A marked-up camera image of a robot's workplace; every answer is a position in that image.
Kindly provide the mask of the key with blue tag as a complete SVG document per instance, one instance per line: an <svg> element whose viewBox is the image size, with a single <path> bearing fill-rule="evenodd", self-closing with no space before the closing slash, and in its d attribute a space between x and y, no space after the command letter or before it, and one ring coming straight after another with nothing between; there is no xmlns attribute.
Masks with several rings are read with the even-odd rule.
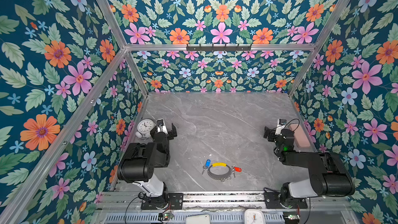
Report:
<svg viewBox="0 0 398 224"><path fill-rule="evenodd" d="M204 175L205 171L207 171L210 166L211 166L211 160L207 159L205 165L203 166L202 175Z"/></svg>

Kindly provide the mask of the key with red tag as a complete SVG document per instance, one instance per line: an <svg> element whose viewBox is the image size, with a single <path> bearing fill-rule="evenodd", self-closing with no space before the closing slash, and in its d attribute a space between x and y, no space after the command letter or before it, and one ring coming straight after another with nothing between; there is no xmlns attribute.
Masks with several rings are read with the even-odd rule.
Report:
<svg viewBox="0 0 398 224"><path fill-rule="evenodd" d="M240 172L242 172L241 168L235 167L235 166L232 167L232 175L234 178L236 177L236 173L240 173Z"/></svg>

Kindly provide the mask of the large grey perforated keyring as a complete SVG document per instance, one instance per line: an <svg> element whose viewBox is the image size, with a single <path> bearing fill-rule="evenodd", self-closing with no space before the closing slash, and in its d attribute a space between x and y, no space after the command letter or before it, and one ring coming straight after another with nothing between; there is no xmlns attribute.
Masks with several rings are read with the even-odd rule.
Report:
<svg viewBox="0 0 398 224"><path fill-rule="evenodd" d="M211 179L225 181L231 179L233 169L226 163L213 163L207 169L207 174Z"/></svg>

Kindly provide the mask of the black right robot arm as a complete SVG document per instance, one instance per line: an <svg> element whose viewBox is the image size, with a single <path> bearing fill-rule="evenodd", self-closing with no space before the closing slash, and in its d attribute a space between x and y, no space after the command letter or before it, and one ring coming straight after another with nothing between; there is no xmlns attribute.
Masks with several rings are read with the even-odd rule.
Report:
<svg viewBox="0 0 398 224"><path fill-rule="evenodd" d="M356 190L353 179L333 152L295 151L294 132L283 126L264 128L264 138L275 144L274 155L285 166L305 168L308 179L285 183L279 191L281 203L315 197L347 197Z"/></svg>

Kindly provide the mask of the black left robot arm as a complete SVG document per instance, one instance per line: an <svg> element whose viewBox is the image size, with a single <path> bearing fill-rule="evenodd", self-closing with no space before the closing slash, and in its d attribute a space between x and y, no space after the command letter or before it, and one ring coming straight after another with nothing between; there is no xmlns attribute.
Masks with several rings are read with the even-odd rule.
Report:
<svg viewBox="0 0 398 224"><path fill-rule="evenodd" d="M171 159L170 141L177 137L177 128L168 130L163 119L142 120L136 131L139 139L151 138L146 144L130 143L118 167L119 180L138 186L146 197L168 198L167 186L154 173L156 168L168 167Z"/></svg>

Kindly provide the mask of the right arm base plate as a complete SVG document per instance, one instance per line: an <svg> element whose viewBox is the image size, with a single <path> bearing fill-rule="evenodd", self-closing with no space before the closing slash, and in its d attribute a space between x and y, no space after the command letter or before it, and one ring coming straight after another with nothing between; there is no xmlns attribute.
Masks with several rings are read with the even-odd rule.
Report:
<svg viewBox="0 0 398 224"><path fill-rule="evenodd" d="M263 196L267 209L308 209L305 198L289 198L278 192L264 192Z"/></svg>

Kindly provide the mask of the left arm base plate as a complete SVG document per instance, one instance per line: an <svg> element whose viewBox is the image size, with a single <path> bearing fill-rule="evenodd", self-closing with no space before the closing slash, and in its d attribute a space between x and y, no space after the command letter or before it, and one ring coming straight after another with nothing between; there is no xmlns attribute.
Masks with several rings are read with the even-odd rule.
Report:
<svg viewBox="0 0 398 224"><path fill-rule="evenodd" d="M141 210L181 210L183 205L183 193L167 193L160 197L144 197Z"/></svg>

